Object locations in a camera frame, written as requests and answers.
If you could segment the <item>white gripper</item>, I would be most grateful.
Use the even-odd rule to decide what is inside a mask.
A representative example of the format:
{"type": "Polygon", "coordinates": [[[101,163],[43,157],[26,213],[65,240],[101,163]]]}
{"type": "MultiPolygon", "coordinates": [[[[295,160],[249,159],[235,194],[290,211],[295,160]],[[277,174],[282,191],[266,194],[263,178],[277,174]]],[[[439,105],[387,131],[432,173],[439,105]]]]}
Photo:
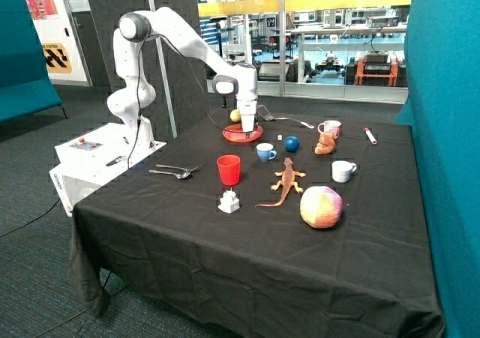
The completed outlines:
{"type": "Polygon", "coordinates": [[[255,122],[257,115],[257,99],[253,100],[237,100],[237,108],[241,116],[242,130],[245,132],[244,139],[247,142],[250,138],[250,133],[255,130],[255,122]]]}

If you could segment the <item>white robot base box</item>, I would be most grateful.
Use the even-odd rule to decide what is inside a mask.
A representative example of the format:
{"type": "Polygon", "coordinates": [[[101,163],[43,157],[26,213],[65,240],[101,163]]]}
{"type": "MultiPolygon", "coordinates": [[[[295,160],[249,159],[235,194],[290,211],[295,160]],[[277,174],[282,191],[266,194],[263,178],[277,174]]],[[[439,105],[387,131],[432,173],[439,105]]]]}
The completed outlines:
{"type": "Polygon", "coordinates": [[[101,188],[164,142],[128,136],[123,124],[108,123],[55,147],[60,164],[49,171],[66,215],[76,203],[101,188]]]}

